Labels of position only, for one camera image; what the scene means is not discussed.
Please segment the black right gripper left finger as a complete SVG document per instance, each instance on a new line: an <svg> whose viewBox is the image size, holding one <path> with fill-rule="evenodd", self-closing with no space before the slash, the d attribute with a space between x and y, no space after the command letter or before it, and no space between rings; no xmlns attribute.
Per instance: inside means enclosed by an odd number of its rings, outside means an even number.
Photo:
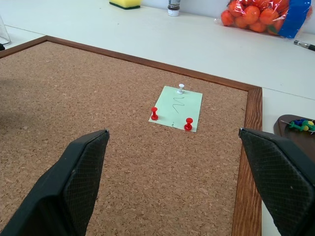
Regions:
<svg viewBox="0 0 315 236"><path fill-rule="evenodd" d="M109 138L104 129L72 141L38 179L0 236L85 236Z"/></svg>

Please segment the cork board with wooden frame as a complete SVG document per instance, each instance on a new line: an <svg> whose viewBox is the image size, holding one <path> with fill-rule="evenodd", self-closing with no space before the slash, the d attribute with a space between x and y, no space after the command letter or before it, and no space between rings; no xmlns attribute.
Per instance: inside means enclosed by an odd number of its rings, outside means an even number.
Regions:
<svg viewBox="0 0 315 236"><path fill-rule="evenodd" d="M196 132L149 122L164 86L202 93ZM108 130L85 236L261 236L238 133L262 89L45 36L0 52L0 232L83 135Z"/></svg>

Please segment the small dark bottle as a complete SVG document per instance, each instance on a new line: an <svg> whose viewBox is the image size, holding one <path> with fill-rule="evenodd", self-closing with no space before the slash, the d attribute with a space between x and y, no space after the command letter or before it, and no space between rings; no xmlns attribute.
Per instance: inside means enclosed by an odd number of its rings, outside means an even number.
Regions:
<svg viewBox="0 0 315 236"><path fill-rule="evenodd" d="M168 15L172 17L179 16L181 0L168 0Z"/></svg>

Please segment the bag of oranges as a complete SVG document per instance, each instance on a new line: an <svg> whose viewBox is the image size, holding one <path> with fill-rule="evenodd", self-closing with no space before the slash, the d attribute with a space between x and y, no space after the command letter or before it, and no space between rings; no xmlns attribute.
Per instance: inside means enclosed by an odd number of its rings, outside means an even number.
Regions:
<svg viewBox="0 0 315 236"><path fill-rule="evenodd" d="M315 0L229 0L215 21L225 27L294 39L315 13Z"/></svg>

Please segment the light green paper note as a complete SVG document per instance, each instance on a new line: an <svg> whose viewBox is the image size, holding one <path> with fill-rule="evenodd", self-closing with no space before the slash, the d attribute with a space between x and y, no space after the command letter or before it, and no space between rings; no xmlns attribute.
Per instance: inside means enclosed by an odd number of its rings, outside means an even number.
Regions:
<svg viewBox="0 0 315 236"><path fill-rule="evenodd" d="M197 131L200 115L202 93L179 88L164 86L155 104L158 120L149 119L149 122L185 130L187 119L192 119L191 132Z"/></svg>

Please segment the brown wooden tray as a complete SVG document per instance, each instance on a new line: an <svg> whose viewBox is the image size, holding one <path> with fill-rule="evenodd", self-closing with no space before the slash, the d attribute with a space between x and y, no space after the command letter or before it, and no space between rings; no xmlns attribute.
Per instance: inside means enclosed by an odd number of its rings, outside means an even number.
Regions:
<svg viewBox="0 0 315 236"><path fill-rule="evenodd" d="M278 136L292 140L314 163L315 163L315 132L299 131L296 128L289 128L287 123L292 121L312 121L309 118L303 118L295 115L282 115L274 124L274 133Z"/></svg>

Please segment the yellow green sponge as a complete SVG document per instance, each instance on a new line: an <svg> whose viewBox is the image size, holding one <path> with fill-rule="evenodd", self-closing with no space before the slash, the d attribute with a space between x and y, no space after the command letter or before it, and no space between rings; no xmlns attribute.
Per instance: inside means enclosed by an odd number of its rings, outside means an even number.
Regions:
<svg viewBox="0 0 315 236"><path fill-rule="evenodd" d="M109 3L113 6L121 9L137 9L140 8L142 0L109 0Z"/></svg>

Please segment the clear glass container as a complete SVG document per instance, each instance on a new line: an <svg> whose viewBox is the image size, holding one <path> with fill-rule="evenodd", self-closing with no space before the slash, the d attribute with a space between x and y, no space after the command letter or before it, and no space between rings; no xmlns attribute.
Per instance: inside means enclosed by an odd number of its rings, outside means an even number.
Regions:
<svg viewBox="0 0 315 236"><path fill-rule="evenodd" d="M5 24L4 24L2 17L0 15L0 44L7 45L10 43L11 43L10 37L8 35Z"/></svg>

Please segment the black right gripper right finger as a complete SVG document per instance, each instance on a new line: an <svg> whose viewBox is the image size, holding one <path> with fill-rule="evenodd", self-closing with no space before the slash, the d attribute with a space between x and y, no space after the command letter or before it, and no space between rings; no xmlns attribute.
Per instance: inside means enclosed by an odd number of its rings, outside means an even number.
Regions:
<svg viewBox="0 0 315 236"><path fill-rule="evenodd" d="M281 236L315 236L315 163L290 139L249 128L239 137Z"/></svg>

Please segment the black silver pen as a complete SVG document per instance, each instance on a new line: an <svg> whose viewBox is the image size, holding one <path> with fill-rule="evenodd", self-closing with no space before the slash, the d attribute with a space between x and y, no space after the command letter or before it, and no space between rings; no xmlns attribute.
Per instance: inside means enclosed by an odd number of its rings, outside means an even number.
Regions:
<svg viewBox="0 0 315 236"><path fill-rule="evenodd" d="M313 45L313 44L304 43L304 42L301 42L299 40L294 40L293 43L294 43L294 45L303 47L303 48L311 50L311 51L315 51L315 45Z"/></svg>

